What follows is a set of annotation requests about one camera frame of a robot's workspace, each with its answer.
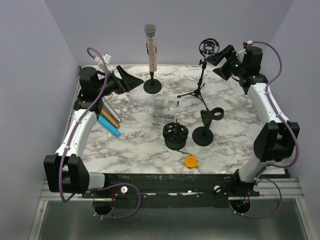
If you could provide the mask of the silver microphone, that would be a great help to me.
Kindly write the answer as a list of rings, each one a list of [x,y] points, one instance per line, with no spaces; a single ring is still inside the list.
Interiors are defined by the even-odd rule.
[[[113,106],[109,103],[109,99],[103,97],[102,98],[103,105],[106,108],[106,110],[113,116],[113,118],[120,124],[123,122],[120,115],[116,112],[116,110],[113,108]]]

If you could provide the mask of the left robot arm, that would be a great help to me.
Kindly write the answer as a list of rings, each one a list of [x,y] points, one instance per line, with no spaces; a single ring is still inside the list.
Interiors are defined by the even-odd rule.
[[[99,119],[103,108],[102,98],[112,93],[129,92],[144,81],[127,73],[120,65],[114,72],[99,78],[92,66],[79,70],[80,91],[73,105],[69,130],[53,155],[44,158],[43,165],[49,190],[53,193],[84,194],[93,190],[99,197],[110,194],[111,185],[103,173],[89,172],[82,161],[89,134]]]

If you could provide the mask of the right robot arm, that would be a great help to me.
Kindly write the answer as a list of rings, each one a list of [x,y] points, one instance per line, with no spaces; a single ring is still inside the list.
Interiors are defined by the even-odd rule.
[[[238,77],[239,85],[263,123],[253,143],[253,157],[237,171],[239,178],[230,183],[230,191],[236,196],[247,192],[247,183],[258,181],[267,167],[288,169],[297,162],[300,154],[300,126],[290,121],[278,106],[270,89],[272,82],[260,73],[262,58],[263,50],[254,41],[244,43],[241,51],[228,45],[206,58],[207,63],[216,67],[214,73],[222,79],[227,81],[232,76]]]

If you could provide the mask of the shock mount round base stand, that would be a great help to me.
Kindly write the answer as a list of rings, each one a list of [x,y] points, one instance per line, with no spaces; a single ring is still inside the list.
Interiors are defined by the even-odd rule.
[[[170,122],[163,126],[164,143],[170,150],[181,150],[186,145],[188,135],[189,130],[178,122]]]

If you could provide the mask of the gold microphone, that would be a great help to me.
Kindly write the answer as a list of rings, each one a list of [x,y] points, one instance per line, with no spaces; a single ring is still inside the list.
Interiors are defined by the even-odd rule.
[[[110,112],[103,107],[101,109],[100,114],[106,119],[108,120],[116,129],[120,128],[120,124],[118,123],[118,121],[110,114]]]

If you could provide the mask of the black tripod shock mount stand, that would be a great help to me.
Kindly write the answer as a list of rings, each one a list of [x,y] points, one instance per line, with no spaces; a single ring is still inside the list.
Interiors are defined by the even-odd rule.
[[[198,50],[201,56],[203,57],[203,59],[200,59],[199,61],[199,65],[201,66],[201,75],[197,83],[197,89],[195,89],[192,92],[178,95],[177,98],[182,98],[185,96],[195,97],[203,102],[205,109],[208,111],[209,108],[207,107],[207,104],[205,103],[205,100],[203,99],[202,93],[201,93],[201,90],[205,85],[203,83],[203,77],[204,77],[205,70],[207,68],[207,58],[212,57],[219,52],[220,44],[214,38],[206,38],[201,41],[201,43],[199,44]]]

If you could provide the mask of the blue microphone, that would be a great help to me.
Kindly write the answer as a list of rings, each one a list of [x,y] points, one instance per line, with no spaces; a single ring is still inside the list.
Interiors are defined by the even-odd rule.
[[[120,137],[121,133],[117,128],[115,128],[108,120],[106,120],[102,115],[98,117],[98,123],[102,125],[106,130],[108,130],[115,137]]]

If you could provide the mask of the glitter microphone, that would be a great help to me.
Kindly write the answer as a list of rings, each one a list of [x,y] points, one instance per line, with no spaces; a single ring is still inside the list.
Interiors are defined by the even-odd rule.
[[[158,69],[157,65],[157,46],[156,46],[156,26],[149,22],[144,26],[146,34],[146,47],[148,54],[149,71],[154,73]]]

